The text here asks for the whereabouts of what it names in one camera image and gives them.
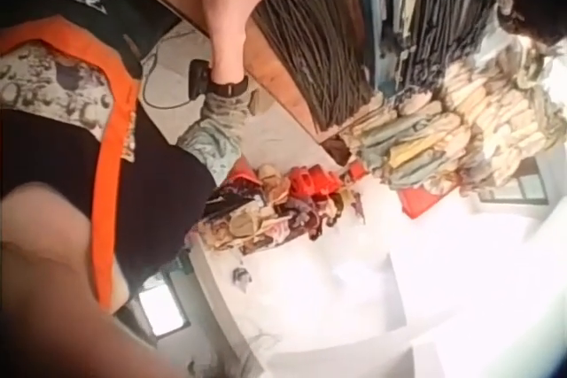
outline rope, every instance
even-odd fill
[[[321,130],[370,101],[346,0],[263,0],[254,19]]]

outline camouflage sleeve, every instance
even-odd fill
[[[250,90],[241,96],[225,98],[206,95],[201,118],[179,137],[177,146],[197,157],[217,185],[229,174],[242,155],[240,143],[250,112]]]

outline orange vest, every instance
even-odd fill
[[[113,93],[113,109],[100,143],[90,218],[91,257],[97,299],[100,306],[109,311],[113,293],[121,154],[131,117],[136,112],[140,82],[130,75],[115,49],[60,15],[3,29],[0,33],[0,55],[32,41],[45,42],[67,56],[102,70]]]

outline wooden board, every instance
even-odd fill
[[[197,29],[206,34],[206,23],[201,0],[159,0],[180,18],[186,19]],[[258,27],[250,20],[246,29],[245,45],[246,71],[282,106],[291,116],[317,141],[322,142],[336,134],[340,128],[333,127],[320,132],[315,127],[307,102],[299,92],[284,65],[269,47],[268,42]],[[368,112],[363,107],[354,119]],[[346,127],[348,120],[341,128]]]

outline patterned fabric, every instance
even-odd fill
[[[82,127],[101,140],[113,108],[108,80],[95,67],[29,43],[0,58],[0,105]],[[130,121],[122,158],[134,161]]]
[[[181,135],[177,146],[203,163],[220,185],[242,155],[240,143],[250,116],[250,93],[230,99],[209,93],[201,118]]]
[[[203,163],[217,185],[240,158],[250,113],[250,93],[226,99],[208,94],[201,118],[177,145]],[[26,44],[0,58],[0,105],[88,130],[100,141],[113,107],[107,79],[95,67],[58,54],[42,43]],[[122,158],[133,162],[136,142],[130,121]]]

